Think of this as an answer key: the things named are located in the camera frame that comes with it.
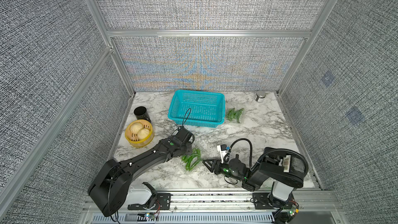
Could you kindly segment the clear container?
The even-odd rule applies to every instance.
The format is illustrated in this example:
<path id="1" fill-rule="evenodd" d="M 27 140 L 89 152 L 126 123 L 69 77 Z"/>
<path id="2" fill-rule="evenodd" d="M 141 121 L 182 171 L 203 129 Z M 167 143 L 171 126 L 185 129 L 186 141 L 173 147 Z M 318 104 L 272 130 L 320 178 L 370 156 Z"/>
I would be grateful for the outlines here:
<path id="1" fill-rule="evenodd" d="M 191 154 L 183 155 L 179 158 L 179 171 L 184 173 L 192 173 L 196 171 L 202 165 L 202 155 L 203 148 L 201 146 L 193 146 Z"/>

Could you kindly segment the teal plastic basket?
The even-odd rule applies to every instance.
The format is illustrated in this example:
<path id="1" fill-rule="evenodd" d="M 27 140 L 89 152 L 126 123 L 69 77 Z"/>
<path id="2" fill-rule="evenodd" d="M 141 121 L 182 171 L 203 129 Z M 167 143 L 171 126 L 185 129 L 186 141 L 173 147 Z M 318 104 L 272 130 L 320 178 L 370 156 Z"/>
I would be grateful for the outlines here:
<path id="1" fill-rule="evenodd" d="M 224 123 L 226 100 L 222 93 L 177 90 L 168 118 L 178 125 L 216 128 Z"/>

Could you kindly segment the clear container peppers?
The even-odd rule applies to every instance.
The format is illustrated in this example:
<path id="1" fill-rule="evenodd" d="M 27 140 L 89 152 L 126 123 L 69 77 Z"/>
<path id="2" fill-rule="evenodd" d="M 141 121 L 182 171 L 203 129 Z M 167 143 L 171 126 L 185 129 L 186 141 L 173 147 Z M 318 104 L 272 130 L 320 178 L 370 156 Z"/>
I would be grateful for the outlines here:
<path id="1" fill-rule="evenodd" d="M 244 120 L 245 113 L 244 108 L 227 107 L 225 118 L 227 122 L 240 124 Z"/>

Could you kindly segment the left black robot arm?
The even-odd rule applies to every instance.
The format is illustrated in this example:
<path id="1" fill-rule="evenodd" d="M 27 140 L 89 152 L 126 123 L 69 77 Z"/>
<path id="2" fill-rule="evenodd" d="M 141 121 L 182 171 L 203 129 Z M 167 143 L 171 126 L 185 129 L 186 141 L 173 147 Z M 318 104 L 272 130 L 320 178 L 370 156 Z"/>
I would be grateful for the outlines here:
<path id="1" fill-rule="evenodd" d="M 151 168 L 173 158 L 192 154 L 195 136 L 184 127 L 133 158 L 108 160 L 88 188 L 88 195 L 105 217 L 113 216 L 125 203 L 130 184 Z"/>

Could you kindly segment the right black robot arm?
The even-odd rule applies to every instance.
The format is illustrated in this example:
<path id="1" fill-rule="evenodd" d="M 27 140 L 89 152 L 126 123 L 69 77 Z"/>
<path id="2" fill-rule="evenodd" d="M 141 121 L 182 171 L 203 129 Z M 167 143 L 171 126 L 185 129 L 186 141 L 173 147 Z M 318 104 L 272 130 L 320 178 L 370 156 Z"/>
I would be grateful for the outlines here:
<path id="1" fill-rule="evenodd" d="M 232 148 L 240 141 L 249 144 L 249 165 L 245 165 L 236 154 L 231 158 Z M 304 186 L 304 178 L 309 171 L 306 158 L 300 153 L 285 149 L 266 147 L 260 157 L 253 162 L 253 145 L 249 139 L 240 138 L 230 146 L 219 145 L 220 159 L 206 159 L 202 163 L 212 173 L 223 175 L 228 184 L 241 183 L 241 187 L 254 192 L 268 179 L 273 179 L 271 192 L 264 201 L 271 208 L 294 204 L 292 192 Z"/>

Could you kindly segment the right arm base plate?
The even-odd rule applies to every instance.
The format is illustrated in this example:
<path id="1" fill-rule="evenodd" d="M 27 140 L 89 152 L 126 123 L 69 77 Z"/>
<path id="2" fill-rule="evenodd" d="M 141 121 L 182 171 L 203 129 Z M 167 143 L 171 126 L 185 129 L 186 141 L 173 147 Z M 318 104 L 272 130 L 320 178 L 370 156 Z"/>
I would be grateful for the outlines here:
<path id="1" fill-rule="evenodd" d="M 251 203 L 254 204 L 256 210 L 279 209 L 280 205 L 274 204 L 269 200 L 269 192 L 253 193 Z"/>

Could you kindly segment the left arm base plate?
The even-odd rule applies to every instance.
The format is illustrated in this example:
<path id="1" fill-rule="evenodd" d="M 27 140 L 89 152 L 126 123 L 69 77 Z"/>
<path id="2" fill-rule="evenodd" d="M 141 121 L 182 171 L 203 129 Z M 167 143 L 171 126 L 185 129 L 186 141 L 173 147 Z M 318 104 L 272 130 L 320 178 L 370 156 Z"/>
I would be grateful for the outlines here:
<path id="1" fill-rule="evenodd" d="M 144 205 L 141 204 L 131 204 L 128 205 L 127 209 L 130 211 L 152 211 L 157 210 L 169 210 L 171 205 L 171 194 L 157 194 L 156 199 L 150 197 L 149 202 Z"/>

